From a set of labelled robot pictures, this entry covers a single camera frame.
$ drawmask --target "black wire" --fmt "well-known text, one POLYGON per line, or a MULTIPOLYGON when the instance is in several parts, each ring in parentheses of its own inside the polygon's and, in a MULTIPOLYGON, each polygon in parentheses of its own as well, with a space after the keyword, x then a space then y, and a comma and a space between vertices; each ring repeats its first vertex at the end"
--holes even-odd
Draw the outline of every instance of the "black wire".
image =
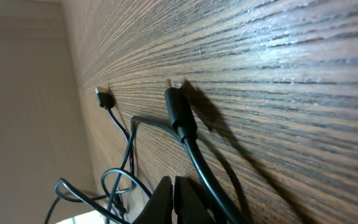
MULTIPOLYGON (((114 121, 114 123, 116 124, 119 124, 119 122, 117 121, 117 119, 115 119, 114 115, 112 115, 112 113, 110 113, 111 111, 109 111, 109 114, 111 115, 111 119, 114 121)), ((170 133, 177 141, 180 141, 180 138, 178 136, 178 134, 167 124, 165 123, 161 123, 160 121, 156 121, 156 120, 152 120, 152 119, 147 119, 147 118, 141 118, 141 117, 132 117, 131 119, 131 135, 129 135, 129 139, 127 140, 128 141, 128 145, 127 145, 127 148, 126 148, 126 152, 125 152, 125 155, 124 155, 124 159, 123 159, 123 164, 125 165, 128 157, 130 158, 130 162, 131 162, 131 158, 133 158, 133 141, 134 141, 134 138, 135 138, 135 135, 136 135, 136 123, 139 122, 139 123, 145 123, 145 124, 148 124, 148 125, 151 125, 151 126, 155 126, 155 127, 158 127, 158 128, 161 128, 163 130, 165 130, 166 132, 170 133)), ((126 137, 127 135, 125 134, 126 131, 125 129, 122 127, 121 124, 117 125, 121 132, 124 134, 124 136, 126 137)), ((134 170, 134 164, 130 164, 131 165, 131 170, 134 170)), ((151 193, 150 191, 147 189, 147 187, 138 179, 135 177, 135 175, 131 172, 128 172, 126 170, 123 170, 122 169, 109 169, 107 170, 101 177, 101 181, 102 181, 102 187, 103 187, 103 190, 106 192, 106 195, 100 195, 98 197, 93 197, 93 198, 89 198, 87 197, 84 193, 82 193, 81 191, 79 191, 78 189, 76 189, 74 186, 72 186, 69 182, 67 182, 65 179, 60 179, 58 181, 58 183, 56 184, 55 186, 55 193, 58 195, 58 197, 55 199, 55 201, 53 202, 50 210, 48 211, 48 215, 45 219, 45 224, 48 223, 48 221, 50 220, 50 216, 53 212, 53 209, 55 208, 56 204, 60 201, 60 199, 63 199, 63 200, 66 200, 66 201, 69 201, 69 202, 75 202, 75 203, 79 203, 79 202, 85 202, 89 205, 91 205, 95 210, 97 210, 99 213, 101 213, 102 215, 106 216, 107 218, 107 221, 108 220, 113 220, 115 222, 118 222, 118 223, 128 223, 126 222, 124 219, 121 219, 119 218, 117 215, 114 215, 110 212, 110 210, 106 210, 105 208, 103 208, 102 206, 100 206, 99 204, 97 204, 96 202, 94 202, 94 200, 101 200, 101 199, 104 199, 106 197, 109 197, 109 198, 114 198, 114 196, 116 194, 122 194, 124 192, 127 192, 127 191, 130 191, 134 188, 134 185, 138 185, 139 188, 148 196, 148 198, 151 197, 151 193), (129 179, 131 179, 131 182, 132 182, 132 186, 128 189, 124 189, 124 190, 120 190, 120 191, 115 191, 117 189, 117 186, 115 185, 113 187, 113 191, 112 193, 110 194, 108 192, 108 189, 106 188, 106 185, 105 185, 105 178, 108 176, 108 174, 110 173, 113 173, 113 172, 116 172, 118 173, 118 175, 125 175, 127 176, 129 179), (61 193, 60 192, 60 186, 63 185, 67 190, 69 190, 74 196, 78 197, 79 199, 75 199, 75 198, 71 198, 71 197, 67 197, 65 194, 61 193)))
MULTIPOLYGON (((172 134, 177 140, 179 140, 178 134, 170 126, 168 126, 164 123, 161 123, 159 121, 155 121, 152 119, 147 119, 147 118, 141 118, 141 117, 136 117, 136 116, 132 117, 132 119, 131 119, 131 135, 129 136, 127 148, 126 148, 126 151, 124 154, 124 159, 122 160, 121 166, 119 168, 120 170, 124 170, 129 153, 130 152, 133 153, 132 145, 133 145, 135 135, 136 135, 136 122, 141 122, 141 123, 149 124, 152 126, 156 126, 158 128, 162 128, 162 129, 166 130, 167 132, 169 132, 170 134, 172 134)), ((105 191, 107 190, 107 188, 105 187, 106 176, 107 175, 104 175, 104 174, 101 176, 102 187, 105 191)), ((121 178, 121 173, 118 173, 116 180, 114 181, 114 185, 112 187, 111 194, 110 194, 109 198, 114 198, 115 194, 117 193, 116 190, 117 190, 117 186, 118 186, 118 182, 119 182, 120 178, 121 178)))
MULTIPOLYGON (((129 140, 129 135, 128 135, 128 132, 125 130, 125 128, 121 125, 121 123, 117 120, 117 118, 113 115, 112 111, 110 108, 106 107, 105 108, 107 110, 107 112, 109 113, 110 115, 110 118, 111 120, 114 122, 114 124, 116 124, 116 126, 118 127, 118 129, 121 131, 122 135, 124 135, 124 138, 125 140, 128 142, 129 140)), ((127 147, 126 151, 125 151, 125 156, 122 160, 122 164, 121 164, 121 167, 120 169, 124 169, 125 168, 125 164, 127 163, 127 160, 128 160, 128 156, 129 156, 129 170, 131 172, 132 175, 135 175, 135 162, 134 162, 134 149, 133 147, 127 147)), ((115 188, 112 189, 111 192, 114 192, 115 194, 122 194, 124 192, 128 192, 128 191, 131 191, 135 188, 135 183, 131 182, 131 186, 129 188, 126 188, 124 190, 120 190, 119 192, 116 192, 117 190, 117 186, 118 186, 118 182, 121 178, 121 174, 118 174, 115 181, 114 181, 114 186, 115 188)), ((109 203, 108 203, 108 207, 107 207, 107 210, 111 210, 112 208, 112 202, 114 200, 114 195, 115 194, 110 194, 106 188, 106 185, 104 183, 104 179, 101 180, 101 185, 102 185, 102 188, 104 190, 104 193, 109 197, 109 203)), ((105 224, 109 224, 109 220, 106 219, 105 220, 105 224)))
MULTIPOLYGON (((61 193, 60 191, 58 191, 58 196, 56 197, 55 201, 53 201, 52 206, 50 207, 47 217, 45 218, 45 224, 48 224, 49 220, 50 220, 50 216, 52 215, 53 209, 55 209, 57 203, 60 201, 60 199, 66 200, 68 202, 75 202, 75 203, 83 203, 82 200, 80 199, 75 199, 75 198, 70 198, 66 196, 67 192, 65 194, 61 193)), ((91 200, 101 200, 106 198, 107 196, 105 195, 101 195, 98 197, 93 197, 91 198, 91 200)))
POLYGON ((116 223, 122 223, 122 224, 129 224, 129 222, 119 218, 117 215, 112 214, 109 210, 106 210, 103 208, 100 204, 96 203, 92 200, 92 198, 89 198, 86 196, 83 192, 76 189, 74 186, 72 186, 67 180, 64 178, 60 178, 59 181, 56 184, 55 187, 55 193, 57 195, 60 194, 59 188, 63 185, 64 188, 66 188, 68 191, 70 191, 74 196, 81 199, 83 202, 87 203, 91 207, 93 207, 96 211, 98 211, 100 214, 104 215, 106 218, 116 222, 116 223))
POLYGON ((103 173, 102 179, 105 179, 107 177, 107 175, 109 175, 111 173, 118 173, 118 174, 122 174, 122 175, 128 177, 128 179, 133 181, 143 191, 143 193, 146 194, 146 196, 148 198, 150 198, 152 196, 152 194, 147 189, 147 187, 137 177, 135 177, 134 175, 132 175, 130 172, 128 172, 126 170, 122 170, 120 168, 109 169, 103 173))
POLYGON ((50 220, 50 216, 52 215, 53 209, 55 209, 55 207, 59 201, 60 201, 60 197, 56 197, 55 201, 53 201, 53 204, 48 211, 48 215, 45 218, 45 224, 48 224, 48 222, 50 220))
POLYGON ((204 187, 211 192, 214 201, 219 205, 222 211, 226 214, 227 219, 233 223, 251 223, 236 207, 234 202, 225 193, 222 186, 219 184, 215 175, 212 173, 208 164, 198 148, 195 140, 185 139, 185 146, 189 153, 190 160, 193 162, 197 170, 198 177, 202 181, 204 187))

